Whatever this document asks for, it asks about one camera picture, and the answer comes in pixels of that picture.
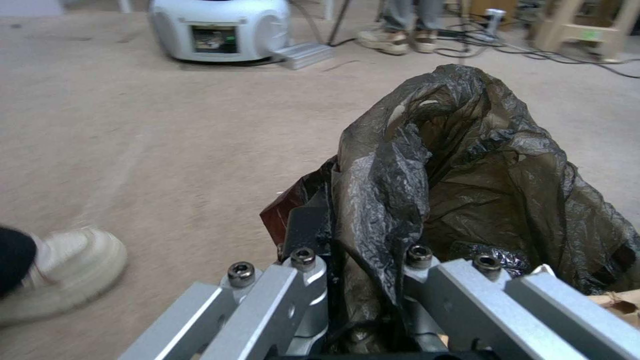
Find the black plastic bag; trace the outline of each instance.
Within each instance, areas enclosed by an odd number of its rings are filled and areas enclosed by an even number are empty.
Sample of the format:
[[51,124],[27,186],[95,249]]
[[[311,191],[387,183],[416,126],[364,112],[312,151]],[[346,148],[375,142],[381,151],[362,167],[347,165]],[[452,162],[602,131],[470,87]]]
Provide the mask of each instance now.
[[[405,81],[344,130],[337,159],[320,173],[335,214],[324,241],[337,241],[358,265],[345,271],[362,269],[368,277],[355,278],[384,295],[354,296],[345,286],[347,303],[401,306],[401,265],[415,241],[443,261],[502,254],[514,275],[546,263],[587,295],[640,288],[636,230],[582,180],[524,102],[479,69],[445,65]],[[300,188],[302,179],[263,220],[283,213],[283,199]]]

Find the white sneaker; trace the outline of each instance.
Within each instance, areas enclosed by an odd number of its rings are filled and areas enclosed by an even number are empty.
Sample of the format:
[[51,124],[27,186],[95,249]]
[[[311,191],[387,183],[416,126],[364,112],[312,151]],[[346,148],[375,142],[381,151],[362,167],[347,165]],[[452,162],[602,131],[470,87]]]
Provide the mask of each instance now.
[[413,43],[415,50],[419,53],[432,53],[436,48],[438,40],[438,30],[415,30],[413,32]]
[[409,41],[404,31],[389,31],[384,28],[361,31],[358,33],[358,43],[391,55],[404,55],[409,52]]
[[84,228],[45,239],[23,287],[0,299],[0,325],[62,313],[105,291],[122,273],[127,251],[105,231]]

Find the person's feet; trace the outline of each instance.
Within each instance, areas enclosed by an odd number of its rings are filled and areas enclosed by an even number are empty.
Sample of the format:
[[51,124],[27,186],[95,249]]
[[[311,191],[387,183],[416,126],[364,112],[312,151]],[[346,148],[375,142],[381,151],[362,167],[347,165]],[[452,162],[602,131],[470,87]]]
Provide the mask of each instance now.
[[127,262],[122,242],[105,231],[85,228],[35,241],[38,254],[23,287],[0,299],[0,325],[88,302],[109,288]]
[[419,53],[432,53],[436,47],[438,30],[418,30],[413,32],[413,44]]
[[390,31],[384,28],[361,31],[358,33],[358,43],[391,55],[404,55],[409,52],[409,41],[404,31]]

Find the robot display screen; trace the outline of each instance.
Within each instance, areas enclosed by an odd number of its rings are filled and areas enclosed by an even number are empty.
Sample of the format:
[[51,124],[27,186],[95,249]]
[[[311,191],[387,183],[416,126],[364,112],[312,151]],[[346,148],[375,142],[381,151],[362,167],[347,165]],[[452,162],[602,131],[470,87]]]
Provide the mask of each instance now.
[[237,53],[235,26],[192,26],[191,31],[196,53]]

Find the wooden furniture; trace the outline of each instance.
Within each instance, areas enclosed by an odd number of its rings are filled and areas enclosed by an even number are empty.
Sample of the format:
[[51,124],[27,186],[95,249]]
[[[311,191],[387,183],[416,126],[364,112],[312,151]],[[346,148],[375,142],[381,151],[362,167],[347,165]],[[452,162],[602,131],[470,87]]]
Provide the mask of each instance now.
[[583,2],[547,0],[529,34],[534,46],[557,52],[567,40],[597,42],[604,61],[617,61],[640,12],[640,0],[601,0],[595,14],[577,15]]

